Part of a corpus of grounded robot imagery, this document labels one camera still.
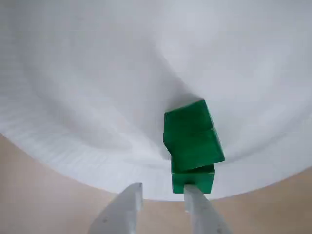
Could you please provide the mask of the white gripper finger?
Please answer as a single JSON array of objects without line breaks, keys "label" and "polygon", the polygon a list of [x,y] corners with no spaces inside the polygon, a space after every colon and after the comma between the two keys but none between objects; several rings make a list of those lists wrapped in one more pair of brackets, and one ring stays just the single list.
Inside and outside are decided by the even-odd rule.
[{"label": "white gripper finger", "polygon": [[195,185],[184,186],[186,211],[190,214],[194,234],[231,234],[223,217]]},{"label": "white gripper finger", "polygon": [[90,225],[90,234],[135,234],[143,203],[143,185],[133,183],[118,194]]}]

